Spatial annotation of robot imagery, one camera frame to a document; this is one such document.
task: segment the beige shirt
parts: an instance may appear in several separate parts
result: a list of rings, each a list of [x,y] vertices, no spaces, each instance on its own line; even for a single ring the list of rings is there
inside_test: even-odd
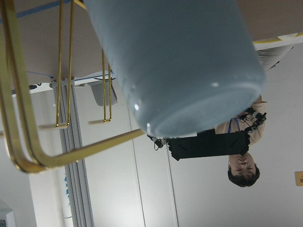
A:
[[[256,109],[259,113],[263,114],[266,112],[266,108],[267,108],[267,102],[262,102],[262,103],[254,103],[252,105],[252,108]],[[253,120],[251,122],[247,122],[249,125],[252,125],[255,122],[255,118],[253,118]],[[228,127],[229,127],[229,122],[227,121],[225,123],[222,123],[218,126],[216,126],[215,132],[216,134],[222,134],[222,133],[227,133],[228,132]],[[242,122],[238,119],[239,122],[239,126],[240,126],[240,130],[244,130],[248,127],[248,125],[245,122]],[[263,136],[263,132],[264,132],[264,128],[265,128],[265,124],[261,125],[258,127],[257,130],[253,131],[253,133],[250,133],[250,145],[258,142],[262,136]],[[238,125],[236,123],[235,120],[232,120],[231,123],[231,132],[235,132],[238,131]]]

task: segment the black hair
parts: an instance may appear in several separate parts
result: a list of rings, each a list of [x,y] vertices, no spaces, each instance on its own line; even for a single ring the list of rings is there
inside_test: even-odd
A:
[[[232,175],[232,169],[230,166],[228,166],[228,172],[227,172],[228,179],[231,182],[233,182],[234,184],[238,185],[239,187],[242,187],[242,188],[250,187],[260,177],[260,170],[256,164],[255,164],[255,167],[256,167],[256,174],[253,174],[250,178],[245,178],[244,176],[241,176],[241,175],[236,175],[236,176]]]

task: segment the robotic arm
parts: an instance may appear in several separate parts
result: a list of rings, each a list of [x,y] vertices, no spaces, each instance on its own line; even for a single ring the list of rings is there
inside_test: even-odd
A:
[[[247,119],[247,115],[251,115],[253,118],[256,118],[256,121],[251,126],[247,127],[244,130],[244,132],[246,132],[246,133],[252,133],[255,130],[257,130],[260,125],[264,124],[267,113],[259,113],[256,109],[253,109],[252,107],[247,108],[245,111],[248,114],[244,114],[244,115],[240,116],[239,118],[241,120],[245,121]]]

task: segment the gold wire loop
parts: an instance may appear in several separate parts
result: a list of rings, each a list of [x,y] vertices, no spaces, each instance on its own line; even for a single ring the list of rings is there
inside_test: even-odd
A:
[[[0,10],[3,18],[3,24],[5,30],[10,30],[9,22],[13,23],[17,21],[9,12],[13,8],[12,2],[0,1]],[[5,32],[6,43],[10,42],[13,31]],[[45,170],[44,166],[39,165],[36,162],[29,161],[23,153],[18,126],[16,121],[16,115],[14,110],[13,99],[11,96],[11,79],[10,72],[8,70],[8,61],[10,61],[11,54],[10,46],[6,45],[4,50],[4,42],[2,40],[2,34],[0,33],[0,110],[3,122],[3,129],[6,132],[0,132],[0,136],[5,137],[6,146],[9,152],[9,156],[15,167],[24,172],[38,173]]]
[[[56,98],[56,123],[55,128],[59,126],[59,111],[60,111],[60,98],[61,98],[61,75],[62,75],[62,27],[63,27],[63,0],[60,0],[59,11],[59,51],[58,51],[58,76],[57,76],[57,98]]]
[[[111,68],[108,64],[108,106],[109,106],[109,118],[107,119],[106,111],[106,87],[105,87],[105,54],[102,50],[102,90],[103,90],[103,120],[90,121],[89,124],[108,123],[112,120],[112,79],[111,79]]]

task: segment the person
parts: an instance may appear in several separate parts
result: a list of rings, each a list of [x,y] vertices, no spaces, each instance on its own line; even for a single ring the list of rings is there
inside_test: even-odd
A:
[[[262,101],[262,96],[251,105],[251,107],[257,110],[259,113],[265,113],[267,108],[267,102]],[[231,121],[227,121],[223,124],[220,124],[215,127],[216,134],[220,133],[228,133],[228,132],[235,132],[241,131],[247,128],[247,123],[244,121],[239,120],[238,118],[233,118]],[[253,131],[250,134],[250,146],[254,143],[258,142],[264,133],[265,124],[262,124],[258,127],[257,130]],[[242,155],[229,155],[228,157],[228,178],[234,184],[245,187],[245,186],[252,186],[260,176],[260,170],[258,169],[257,165],[254,163],[254,160],[250,153],[246,153],[244,156]]]
[[[260,64],[262,65],[264,71],[268,71],[275,67],[279,61],[289,52],[294,46],[281,46],[270,49],[264,49],[257,51],[259,56]],[[256,109],[259,113],[266,112],[267,102],[262,101],[262,96],[260,96],[253,104],[252,108]],[[238,119],[232,119],[223,124],[215,127],[216,134],[240,131],[247,128],[245,122],[237,121]],[[250,134],[250,146],[258,142],[264,133],[265,124],[259,126],[259,128]],[[260,170],[255,164],[253,157],[250,153],[242,155],[229,155],[228,158],[228,171],[227,175],[229,180],[239,187],[250,187],[252,186],[260,176]]]

